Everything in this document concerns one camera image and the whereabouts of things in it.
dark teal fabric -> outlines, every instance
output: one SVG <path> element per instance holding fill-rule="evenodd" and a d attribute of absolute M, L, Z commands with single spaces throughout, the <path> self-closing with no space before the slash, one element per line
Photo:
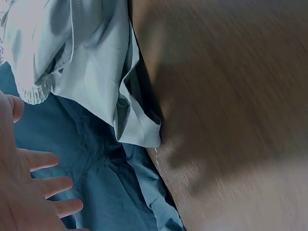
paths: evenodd
<path fill-rule="evenodd" d="M 17 95 L 8 64 L 0 67 L 0 90 Z M 20 148 L 50 151 L 60 158 L 58 166 L 33 177 L 73 179 L 73 189 L 52 198 L 83 201 L 81 212 L 63 219 L 68 229 L 184 230 L 146 150 L 118 143 L 108 124 L 76 102 L 51 95 L 42 104 L 26 104 L 15 137 Z"/>

palm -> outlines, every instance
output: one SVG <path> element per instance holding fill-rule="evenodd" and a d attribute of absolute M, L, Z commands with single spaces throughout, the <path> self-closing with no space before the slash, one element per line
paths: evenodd
<path fill-rule="evenodd" d="M 18 149 L 13 121 L 22 115 L 18 98 L 0 91 L 0 230 L 61 231 L 60 218 L 80 211 L 80 200 L 52 202 L 47 198 L 73 186 L 68 177 L 32 179 L 30 172 L 58 164 L 52 153 Z"/>

brown wooden panel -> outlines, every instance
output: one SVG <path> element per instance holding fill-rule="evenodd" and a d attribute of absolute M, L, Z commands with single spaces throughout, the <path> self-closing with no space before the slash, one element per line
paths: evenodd
<path fill-rule="evenodd" d="M 308 1 L 132 0 L 188 231 L 308 230 Z"/>

pale blue garment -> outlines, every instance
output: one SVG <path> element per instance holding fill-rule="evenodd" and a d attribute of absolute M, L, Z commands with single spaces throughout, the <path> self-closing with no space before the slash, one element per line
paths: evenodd
<path fill-rule="evenodd" d="M 141 106 L 139 48 L 127 0 L 17 0 L 1 21 L 5 56 L 20 97 L 50 92 L 114 127 L 120 142 L 160 144 L 160 119 Z"/>

light blue fabric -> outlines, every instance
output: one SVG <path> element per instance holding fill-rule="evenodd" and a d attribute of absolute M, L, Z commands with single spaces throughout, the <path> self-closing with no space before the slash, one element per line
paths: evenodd
<path fill-rule="evenodd" d="M 7 63 L 0 67 L 0 90 L 17 95 Z M 83 201 L 81 212 L 63 219 L 68 229 L 184 231 L 146 150 L 117 142 L 113 128 L 78 103 L 51 94 L 42 104 L 25 104 L 15 138 L 20 148 L 59 156 L 58 166 L 33 177 L 73 179 L 73 189 L 52 198 Z"/>
<path fill-rule="evenodd" d="M 17 0 L 1 31 L 25 102 L 42 103 L 52 92 L 114 127 L 119 142 L 159 146 L 161 121 L 138 98 L 139 48 L 127 0 Z"/>

